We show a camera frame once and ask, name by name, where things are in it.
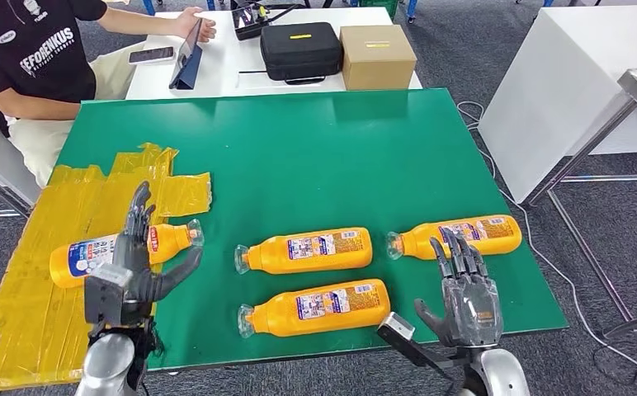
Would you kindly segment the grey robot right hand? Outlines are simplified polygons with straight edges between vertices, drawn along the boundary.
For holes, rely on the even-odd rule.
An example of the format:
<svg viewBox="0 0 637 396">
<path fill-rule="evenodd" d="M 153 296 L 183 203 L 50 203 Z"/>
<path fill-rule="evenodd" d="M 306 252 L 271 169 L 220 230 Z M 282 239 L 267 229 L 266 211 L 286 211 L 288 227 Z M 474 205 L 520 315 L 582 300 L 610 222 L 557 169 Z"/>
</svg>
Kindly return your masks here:
<svg viewBox="0 0 637 396">
<path fill-rule="evenodd" d="M 444 239 L 450 258 L 438 239 L 429 238 L 441 271 L 444 316 L 434 314 L 423 299 L 414 300 L 416 313 L 445 347 L 495 347 L 503 334 L 497 284 L 479 250 L 462 235 L 445 229 Z"/>
</svg>

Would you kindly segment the person's left hand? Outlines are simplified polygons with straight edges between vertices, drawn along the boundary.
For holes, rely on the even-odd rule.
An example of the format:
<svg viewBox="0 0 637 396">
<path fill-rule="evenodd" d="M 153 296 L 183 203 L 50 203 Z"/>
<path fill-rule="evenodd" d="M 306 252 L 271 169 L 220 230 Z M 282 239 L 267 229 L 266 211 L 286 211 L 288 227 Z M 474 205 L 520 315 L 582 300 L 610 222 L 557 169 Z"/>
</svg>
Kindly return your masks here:
<svg viewBox="0 0 637 396">
<path fill-rule="evenodd" d="M 199 26 L 197 41 L 209 42 L 216 36 L 215 21 L 199 16 L 202 9 L 199 7 L 185 8 L 174 20 L 172 35 L 186 38 L 196 26 Z"/>
</svg>

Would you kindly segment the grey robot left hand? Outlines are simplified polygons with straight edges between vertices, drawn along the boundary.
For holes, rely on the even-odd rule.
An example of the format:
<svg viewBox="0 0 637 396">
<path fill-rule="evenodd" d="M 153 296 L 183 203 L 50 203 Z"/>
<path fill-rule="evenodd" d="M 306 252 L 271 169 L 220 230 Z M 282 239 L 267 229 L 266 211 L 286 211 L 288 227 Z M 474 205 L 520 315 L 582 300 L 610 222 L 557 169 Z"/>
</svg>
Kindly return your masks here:
<svg viewBox="0 0 637 396">
<path fill-rule="evenodd" d="M 150 269 L 148 235 L 150 218 L 155 210 L 148 205 L 149 183 L 143 181 L 135 190 L 127 212 L 125 226 L 118 234 L 113 264 L 127 270 L 131 277 L 122 287 L 120 304 L 107 321 L 113 326 L 134 326 L 151 313 L 152 304 L 167 297 L 199 266 L 203 242 L 191 245 L 185 261 L 163 274 Z"/>
</svg>

